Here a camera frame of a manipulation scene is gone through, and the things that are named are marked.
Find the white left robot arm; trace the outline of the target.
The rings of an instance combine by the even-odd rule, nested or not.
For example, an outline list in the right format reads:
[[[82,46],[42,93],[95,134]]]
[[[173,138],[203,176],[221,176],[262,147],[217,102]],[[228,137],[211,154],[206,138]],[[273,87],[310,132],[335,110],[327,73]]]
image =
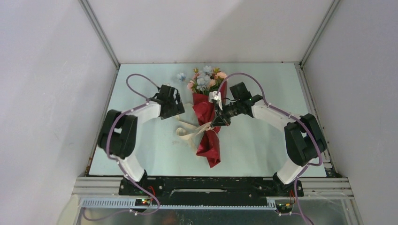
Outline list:
[[[124,112],[109,110],[106,113],[97,146],[119,165],[124,177],[132,180],[130,189],[135,194],[143,195],[148,191],[148,182],[142,179],[146,171],[133,154],[138,125],[155,118],[164,120],[184,112],[178,89],[162,85],[158,88],[158,93],[148,98],[144,104]]]

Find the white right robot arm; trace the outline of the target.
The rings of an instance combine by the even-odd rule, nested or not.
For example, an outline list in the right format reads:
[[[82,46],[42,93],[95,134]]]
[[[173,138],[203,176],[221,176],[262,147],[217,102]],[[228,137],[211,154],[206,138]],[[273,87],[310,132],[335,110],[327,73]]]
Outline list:
[[[210,92],[209,102],[214,104],[213,127],[228,126],[231,118],[240,114],[263,120],[280,130],[285,137],[288,159],[274,177],[273,190],[279,196],[287,195],[291,183],[303,174],[315,158],[321,158],[327,142],[314,115],[298,115],[286,112],[265,102],[262,95],[251,95],[240,82],[230,88],[234,101],[224,104],[224,97],[217,91]]]

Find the pink rose stem with blue bud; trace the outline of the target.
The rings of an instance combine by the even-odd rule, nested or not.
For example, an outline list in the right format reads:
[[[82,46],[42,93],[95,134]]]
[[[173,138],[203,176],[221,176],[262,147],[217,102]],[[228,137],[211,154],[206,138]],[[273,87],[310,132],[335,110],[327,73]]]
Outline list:
[[[184,73],[178,73],[176,75],[176,78],[177,78],[178,81],[184,82],[186,80],[186,75]]]

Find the peach rose stem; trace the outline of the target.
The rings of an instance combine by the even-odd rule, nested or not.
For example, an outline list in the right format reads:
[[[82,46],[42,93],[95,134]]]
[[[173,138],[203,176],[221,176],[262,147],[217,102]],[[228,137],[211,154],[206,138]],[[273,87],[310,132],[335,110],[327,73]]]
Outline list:
[[[218,67],[214,68],[210,74],[209,91],[216,91],[219,89],[221,83],[228,75],[221,71]]]

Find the red wrapping paper sheet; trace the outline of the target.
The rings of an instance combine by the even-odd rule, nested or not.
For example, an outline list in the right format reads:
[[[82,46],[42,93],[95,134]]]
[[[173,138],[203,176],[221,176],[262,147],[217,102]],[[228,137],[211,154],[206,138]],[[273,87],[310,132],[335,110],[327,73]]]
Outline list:
[[[215,118],[214,104],[208,101],[208,95],[193,93],[193,109],[199,125],[212,122]],[[218,133],[220,127],[205,128],[202,139],[197,147],[196,155],[205,157],[210,168],[221,162],[220,141]]]

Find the blue flower stem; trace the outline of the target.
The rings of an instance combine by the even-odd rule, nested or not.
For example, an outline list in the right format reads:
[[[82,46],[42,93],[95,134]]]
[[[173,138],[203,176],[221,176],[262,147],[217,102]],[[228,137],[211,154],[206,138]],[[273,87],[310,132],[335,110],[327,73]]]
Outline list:
[[[204,66],[202,70],[197,72],[196,75],[196,90],[205,92],[211,87],[211,76],[213,75],[214,68],[211,66]]]

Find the cream ribbon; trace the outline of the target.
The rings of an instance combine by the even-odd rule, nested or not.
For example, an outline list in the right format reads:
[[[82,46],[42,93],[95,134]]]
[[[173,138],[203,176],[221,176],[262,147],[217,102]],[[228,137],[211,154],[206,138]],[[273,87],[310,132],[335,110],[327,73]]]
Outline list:
[[[205,123],[204,125],[195,126],[187,122],[183,122],[180,120],[179,115],[175,116],[175,119],[182,125],[181,127],[176,129],[176,135],[186,141],[188,145],[193,149],[196,150],[196,144],[194,143],[194,138],[206,131],[214,130],[211,127],[211,122]]]

